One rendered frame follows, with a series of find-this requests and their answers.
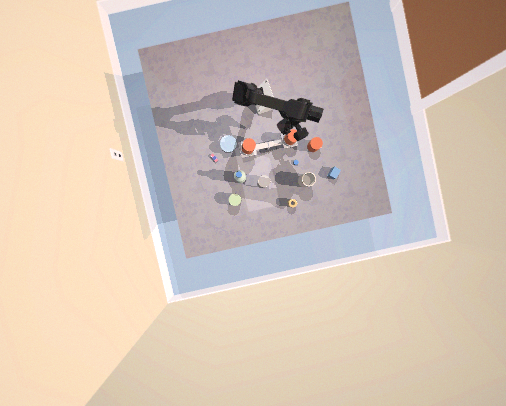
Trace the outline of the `grey cylinder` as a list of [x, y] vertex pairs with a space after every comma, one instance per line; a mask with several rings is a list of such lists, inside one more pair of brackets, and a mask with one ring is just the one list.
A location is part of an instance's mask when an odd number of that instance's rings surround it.
[[261, 188], [266, 188], [270, 184], [270, 178], [266, 175], [262, 175], [258, 179], [258, 185]]

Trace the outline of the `beige cylindrical cup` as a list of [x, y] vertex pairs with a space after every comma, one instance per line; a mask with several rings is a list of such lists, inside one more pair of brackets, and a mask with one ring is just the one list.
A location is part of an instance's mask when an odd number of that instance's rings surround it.
[[315, 184], [315, 182], [316, 182], [316, 176], [311, 172], [307, 172], [298, 178], [298, 183], [301, 187], [312, 186]]

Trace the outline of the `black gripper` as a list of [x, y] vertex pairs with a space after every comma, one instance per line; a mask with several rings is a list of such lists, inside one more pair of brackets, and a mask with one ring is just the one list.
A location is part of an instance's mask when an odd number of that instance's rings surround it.
[[[282, 111], [279, 111], [280, 115], [282, 116], [282, 118], [285, 118], [286, 117], [286, 113], [285, 112], [282, 112]], [[294, 138], [296, 139], [296, 141], [300, 141], [302, 140], [303, 138], [307, 137], [308, 136], [308, 131], [307, 129], [304, 127], [302, 128], [300, 126], [300, 122], [299, 121], [295, 121], [295, 120], [292, 120], [291, 117], [288, 117], [290, 121], [293, 122], [293, 125], [295, 126], [296, 128], [296, 132], [294, 133]]]

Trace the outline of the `blue block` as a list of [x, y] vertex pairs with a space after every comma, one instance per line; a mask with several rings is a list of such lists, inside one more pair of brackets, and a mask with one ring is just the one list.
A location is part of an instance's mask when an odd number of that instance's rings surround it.
[[339, 175], [340, 171], [341, 170], [338, 169], [337, 167], [333, 167], [333, 168], [331, 168], [331, 170], [327, 176], [330, 177], [331, 179], [336, 179], [337, 176]]

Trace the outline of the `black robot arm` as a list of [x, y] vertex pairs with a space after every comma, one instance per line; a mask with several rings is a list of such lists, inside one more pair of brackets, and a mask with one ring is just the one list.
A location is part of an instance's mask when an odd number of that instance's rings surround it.
[[288, 135], [294, 127], [292, 120], [306, 122], [306, 120], [319, 123], [323, 108], [313, 106], [308, 99], [299, 98], [285, 101], [268, 95], [264, 95], [263, 87], [257, 88], [254, 83], [235, 82], [232, 101], [241, 106], [260, 105], [267, 108], [285, 112], [287, 115], [277, 127], [284, 135]]

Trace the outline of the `pale green cylinder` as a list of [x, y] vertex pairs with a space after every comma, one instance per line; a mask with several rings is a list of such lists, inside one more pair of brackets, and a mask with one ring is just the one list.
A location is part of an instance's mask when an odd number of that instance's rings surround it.
[[238, 194], [232, 194], [230, 197], [229, 197], [229, 203], [233, 206], [237, 206], [241, 203], [241, 197], [240, 195]]

